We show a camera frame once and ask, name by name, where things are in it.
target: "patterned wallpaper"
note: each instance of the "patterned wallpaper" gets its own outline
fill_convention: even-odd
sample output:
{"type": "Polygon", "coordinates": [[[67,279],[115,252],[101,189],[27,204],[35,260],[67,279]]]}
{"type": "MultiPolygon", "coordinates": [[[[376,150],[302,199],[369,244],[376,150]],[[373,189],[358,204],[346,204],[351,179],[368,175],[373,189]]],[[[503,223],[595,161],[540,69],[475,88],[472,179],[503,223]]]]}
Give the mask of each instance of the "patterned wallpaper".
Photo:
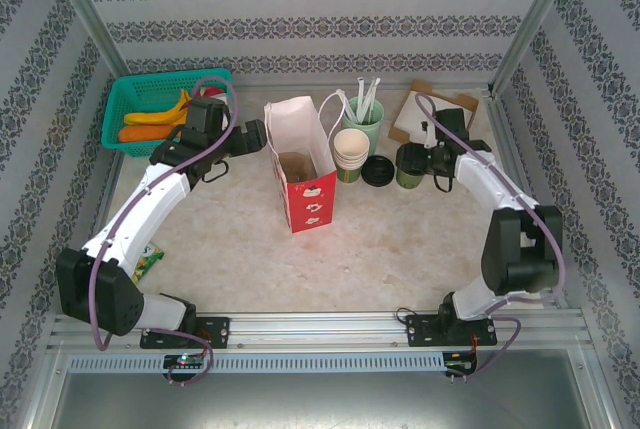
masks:
{"type": "Polygon", "coordinates": [[[0,56],[0,428],[9,428],[58,304],[55,258],[96,223],[113,162],[100,145],[112,79],[69,0],[0,0],[0,56]]]}
{"type": "Polygon", "coordinates": [[[133,73],[244,84],[489,82],[533,0],[93,0],[133,73]]]}
{"type": "Polygon", "coordinates": [[[640,0],[555,0],[501,94],[536,197],[564,214],[623,427],[640,427],[640,0]]]}

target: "marble table surface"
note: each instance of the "marble table surface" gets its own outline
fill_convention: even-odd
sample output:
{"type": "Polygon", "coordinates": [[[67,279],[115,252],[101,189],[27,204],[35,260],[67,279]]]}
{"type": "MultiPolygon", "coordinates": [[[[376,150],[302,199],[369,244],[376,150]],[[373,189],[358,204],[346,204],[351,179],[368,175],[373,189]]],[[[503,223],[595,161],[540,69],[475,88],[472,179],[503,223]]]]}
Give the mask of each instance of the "marble table surface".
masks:
{"type": "MultiPolygon", "coordinates": [[[[481,100],[479,91],[465,92],[481,100]]],[[[241,91],[241,119],[304,94],[319,107],[329,91],[241,91]]],[[[377,94],[386,111],[377,153],[392,160],[399,144],[387,132],[405,94],[377,94]]],[[[326,127],[337,111],[335,102],[323,115],[326,127]]],[[[470,132],[497,152],[482,100],[470,132]]],[[[111,213],[147,164],[125,156],[111,213]]],[[[165,256],[140,281],[142,291],[178,296],[202,312],[429,310],[480,273],[490,214],[460,184],[444,194],[430,178],[413,190],[395,181],[338,182],[333,223],[292,235],[269,152],[229,164],[227,176],[198,184],[152,238],[165,256]]]]}

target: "green utensil holder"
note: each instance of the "green utensil holder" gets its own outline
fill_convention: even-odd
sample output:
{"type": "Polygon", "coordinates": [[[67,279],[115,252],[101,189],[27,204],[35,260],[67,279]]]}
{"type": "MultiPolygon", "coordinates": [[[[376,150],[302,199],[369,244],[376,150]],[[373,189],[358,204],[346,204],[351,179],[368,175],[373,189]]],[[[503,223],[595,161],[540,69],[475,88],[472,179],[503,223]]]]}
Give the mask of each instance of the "green utensil holder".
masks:
{"type": "MultiPolygon", "coordinates": [[[[353,112],[358,109],[358,98],[352,97],[349,99],[349,105],[353,112]]],[[[380,104],[380,101],[373,101],[373,109],[365,115],[363,124],[356,124],[351,121],[346,113],[342,116],[342,128],[347,129],[352,127],[354,129],[360,129],[369,138],[369,155],[372,156],[376,152],[376,145],[378,144],[378,136],[380,135],[380,125],[384,119],[384,107],[380,104]]]]}

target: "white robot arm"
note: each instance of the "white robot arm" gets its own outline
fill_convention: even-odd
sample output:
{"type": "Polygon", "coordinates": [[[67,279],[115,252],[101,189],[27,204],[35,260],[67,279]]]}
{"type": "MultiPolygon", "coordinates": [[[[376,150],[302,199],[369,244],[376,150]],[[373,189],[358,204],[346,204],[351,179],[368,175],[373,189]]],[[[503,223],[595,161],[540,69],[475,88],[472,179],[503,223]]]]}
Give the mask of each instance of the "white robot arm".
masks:
{"type": "Polygon", "coordinates": [[[193,187],[200,180],[204,181],[212,165],[223,163],[228,170],[223,158],[256,152],[266,144],[264,124],[256,120],[246,123],[246,133],[239,126],[234,127],[229,137],[213,149],[227,121],[228,108],[224,102],[206,97],[192,99],[186,124],[174,129],[175,133],[181,131],[180,141],[174,141],[173,134],[155,149],[151,164],[122,209],[80,251],[65,248],[61,252],[56,260],[56,277],[65,314],[89,322],[89,278],[99,259],[95,300],[101,329],[118,336],[135,328],[180,329],[193,333],[196,327],[193,304],[162,294],[142,294],[131,276],[151,237],[193,187]],[[188,162],[195,155],[204,154],[207,148],[212,148],[208,155],[188,162]],[[177,166],[184,167],[165,176],[177,166]],[[129,203],[141,193],[144,196],[130,207],[129,203]],[[115,236],[108,239],[115,221],[121,216],[124,219],[115,236]]]}
{"type": "MultiPolygon", "coordinates": [[[[445,296],[438,316],[413,318],[421,319],[421,325],[412,327],[416,335],[410,340],[420,340],[422,345],[456,345],[469,341],[470,333],[487,329],[488,316],[508,301],[529,302],[523,296],[557,289],[562,283],[562,217],[556,207],[542,206],[524,194],[498,167],[484,141],[469,140],[462,109],[435,112],[433,106],[430,114],[420,98],[432,101],[423,94],[416,96],[429,120],[423,129],[424,124],[434,124],[438,144],[431,148],[404,144],[396,154],[396,165],[404,172],[432,175],[443,192],[452,190],[455,179],[492,212],[481,275],[445,296]],[[449,180],[448,189],[440,186],[438,178],[449,180]]],[[[485,342],[495,344],[495,336],[485,342]]]]}

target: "banana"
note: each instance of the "banana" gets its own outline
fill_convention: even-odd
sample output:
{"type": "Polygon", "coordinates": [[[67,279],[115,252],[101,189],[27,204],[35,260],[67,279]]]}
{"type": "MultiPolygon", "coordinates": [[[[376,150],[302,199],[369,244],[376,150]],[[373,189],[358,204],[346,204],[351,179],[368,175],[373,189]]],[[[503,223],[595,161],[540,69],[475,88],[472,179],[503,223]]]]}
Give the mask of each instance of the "banana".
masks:
{"type": "Polygon", "coordinates": [[[188,91],[182,89],[180,93],[180,100],[168,111],[164,112],[132,112],[124,116],[124,123],[127,125],[134,124],[173,124],[178,119],[185,118],[187,114],[187,108],[183,107],[184,104],[191,100],[191,95],[188,91]]]}
{"type": "Polygon", "coordinates": [[[187,113],[189,111],[182,111],[184,112],[184,114],[182,116],[180,116],[178,119],[176,119],[175,121],[173,121],[171,123],[172,126],[179,126],[180,124],[186,124],[187,123],[187,113]]]}

